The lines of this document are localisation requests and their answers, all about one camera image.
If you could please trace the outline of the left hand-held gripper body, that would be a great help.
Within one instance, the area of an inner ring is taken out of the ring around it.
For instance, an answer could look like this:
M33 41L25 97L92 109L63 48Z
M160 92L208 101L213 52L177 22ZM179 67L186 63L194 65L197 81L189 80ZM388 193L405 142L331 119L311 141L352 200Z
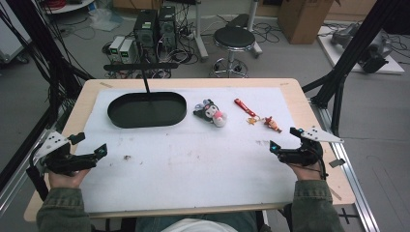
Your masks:
M34 153L34 158L46 169L66 176L74 176L80 170L97 166L94 153L77 156L71 153L72 146L68 137L51 130L40 149Z

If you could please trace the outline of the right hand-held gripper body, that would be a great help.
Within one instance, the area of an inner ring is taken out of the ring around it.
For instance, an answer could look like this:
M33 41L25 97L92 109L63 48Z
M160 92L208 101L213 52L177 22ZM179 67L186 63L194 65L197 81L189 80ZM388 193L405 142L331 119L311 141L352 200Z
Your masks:
M283 163L296 163L308 166L323 159L322 142L343 143L344 140L317 127L304 130L300 139L300 147L294 149L281 148L277 156Z

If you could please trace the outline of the person's right hand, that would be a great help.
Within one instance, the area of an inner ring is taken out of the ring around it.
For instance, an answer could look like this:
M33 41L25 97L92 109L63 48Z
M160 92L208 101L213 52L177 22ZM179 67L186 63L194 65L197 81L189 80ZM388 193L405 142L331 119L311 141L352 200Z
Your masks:
M291 163L289 167L295 173L298 181L313 181L322 179L321 166L318 162L308 166Z

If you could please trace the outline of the person's left hand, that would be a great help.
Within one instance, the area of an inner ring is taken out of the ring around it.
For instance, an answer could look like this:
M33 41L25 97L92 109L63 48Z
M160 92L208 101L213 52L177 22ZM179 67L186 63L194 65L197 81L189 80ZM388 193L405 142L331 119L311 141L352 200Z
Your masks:
M48 173L49 184L53 189L65 188L65 189L79 189L82 181L86 175L90 172L89 169L80 170L74 176L66 176L56 174L54 172Z

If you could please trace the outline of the black and pink plush toy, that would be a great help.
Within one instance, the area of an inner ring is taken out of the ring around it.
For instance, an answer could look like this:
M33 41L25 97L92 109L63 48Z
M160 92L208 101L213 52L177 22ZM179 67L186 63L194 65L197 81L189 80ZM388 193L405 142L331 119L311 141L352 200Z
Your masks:
M227 115L219 110L212 100L204 100L195 106L193 114L216 127L224 127Z

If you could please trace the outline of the white power supply unit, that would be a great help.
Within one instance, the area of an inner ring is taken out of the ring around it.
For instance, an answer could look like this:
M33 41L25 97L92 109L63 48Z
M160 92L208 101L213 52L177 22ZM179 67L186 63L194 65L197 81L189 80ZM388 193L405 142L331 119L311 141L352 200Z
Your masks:
M124 36L117 36L114 41L109 46L109 59L111 62L120 62L121 55L120 55L120 48L125 40Z
M120 48L121 60L124 64L131 64L135 58L133 40L125 39Z

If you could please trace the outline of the white metal stand leg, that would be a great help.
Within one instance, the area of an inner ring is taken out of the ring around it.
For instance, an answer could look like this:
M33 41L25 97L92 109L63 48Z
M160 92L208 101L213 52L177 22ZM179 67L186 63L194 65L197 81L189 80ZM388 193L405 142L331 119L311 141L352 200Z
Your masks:
M249 20L248 20L247 29L252 34L255 33L254 28L253 28L253 24L254 24L254 20L255 20L255 16L256 16L256 10L257 10L257 6L258 6L258 2L259 2L259 0L250 0ZM255 58L258 58L263 53L262 49L260 48L260 46L257 42L254 42L251 51L252 51L252 54Z
M196 46L199 52L199 60L205 62L209 55L205 47L205 43L201 37L201 0L194 0L195 2L195 31L193 33Z

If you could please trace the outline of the person's white shirt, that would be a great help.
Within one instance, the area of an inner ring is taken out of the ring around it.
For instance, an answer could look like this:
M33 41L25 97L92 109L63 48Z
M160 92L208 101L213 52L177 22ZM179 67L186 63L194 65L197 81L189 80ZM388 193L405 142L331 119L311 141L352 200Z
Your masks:
M221 222L205 219L184 218L164 228L161 232L238 232Z

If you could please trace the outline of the cardboard box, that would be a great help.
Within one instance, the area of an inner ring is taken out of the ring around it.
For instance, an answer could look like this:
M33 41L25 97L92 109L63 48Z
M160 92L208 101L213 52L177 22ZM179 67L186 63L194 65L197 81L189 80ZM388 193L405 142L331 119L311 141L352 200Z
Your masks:
M339 0L283 0L278 26L290 44L312 44L334 3Z

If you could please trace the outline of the grey machine part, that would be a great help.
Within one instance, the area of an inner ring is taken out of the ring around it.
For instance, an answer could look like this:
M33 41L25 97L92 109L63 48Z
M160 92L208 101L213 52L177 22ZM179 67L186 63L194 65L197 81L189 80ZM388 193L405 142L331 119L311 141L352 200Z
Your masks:
M340 44L345 49L358 32L360 26L360 23L351 23L347 28L334 32L331 44ZM358 64L366 73L376 73L384 65L388 64L386 57L391 52L391 41L385 39L381 33L378 33L366 48Z

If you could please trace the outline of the white floor board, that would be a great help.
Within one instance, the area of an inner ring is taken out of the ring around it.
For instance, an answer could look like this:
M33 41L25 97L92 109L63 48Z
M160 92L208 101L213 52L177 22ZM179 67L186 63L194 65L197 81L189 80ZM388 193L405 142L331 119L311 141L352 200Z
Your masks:
M327 26L322 26L318 32L317 40L327 55L331 65L334 67L344 52L344 49L339 44L332 44L331 38L334 31ZM383 67L381 67L377 73L383 74L403 74L404 69L396 62L391 56L387 56L388 61Z

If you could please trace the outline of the clear plastic bag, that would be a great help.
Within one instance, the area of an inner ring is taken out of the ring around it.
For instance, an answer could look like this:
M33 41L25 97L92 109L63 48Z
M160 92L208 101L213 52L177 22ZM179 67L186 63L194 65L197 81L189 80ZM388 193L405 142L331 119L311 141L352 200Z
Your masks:
M90 26L94 29L110 32L118 28L123 18L115 14L110 9L95 9L89 12L91 19Z

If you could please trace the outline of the black computer tower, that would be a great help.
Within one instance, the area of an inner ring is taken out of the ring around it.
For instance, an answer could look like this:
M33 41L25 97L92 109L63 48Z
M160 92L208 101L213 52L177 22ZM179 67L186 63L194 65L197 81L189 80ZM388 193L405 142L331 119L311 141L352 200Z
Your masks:
M159 11L160 41L167 51L177 47L176 9L174 6L162 6Z
M133 33L142 48L154 49L159 36L158 11L141 10L133 26Z

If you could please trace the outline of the round white table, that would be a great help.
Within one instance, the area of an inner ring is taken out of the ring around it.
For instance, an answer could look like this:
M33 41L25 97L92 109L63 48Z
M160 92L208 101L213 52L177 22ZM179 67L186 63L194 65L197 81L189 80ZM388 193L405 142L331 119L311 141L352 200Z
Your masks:
M62 14L67 12L76 11L79 9L87 8L90 5L93 5L95 0L81 0L80 4L66 4L64 7L55 10L46 10L47 14Z

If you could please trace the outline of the black metal frame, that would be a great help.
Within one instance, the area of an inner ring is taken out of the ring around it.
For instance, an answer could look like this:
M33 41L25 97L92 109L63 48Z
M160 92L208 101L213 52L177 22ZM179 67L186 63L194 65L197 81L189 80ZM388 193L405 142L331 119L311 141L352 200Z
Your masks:
M30 131L21 146L0 172L0 191L11 182L17 168L22 164L29 148L41 132L58 120L61 105L73 104L83 87L79 79L90 80L93 76L81 66L76 67L70 61L71 54L65 58L51 35L52 30L46 23L41 10L35 5L36 0L5 0L17 20L25 29L32 44L17 31L0 3L0 18L16 36L35 62L44 80L49 84L47 99L49 107L36 126Z
M377 0L364 19L357 34L341 54L336 65L323 77L305 85L304 93L320 87L319 92L310 99L318 108L325 109L330 99L334 99L331 132L339 135L339 120L342 106L344 83L348 74L365 53L377 33L391 18L404 0Z

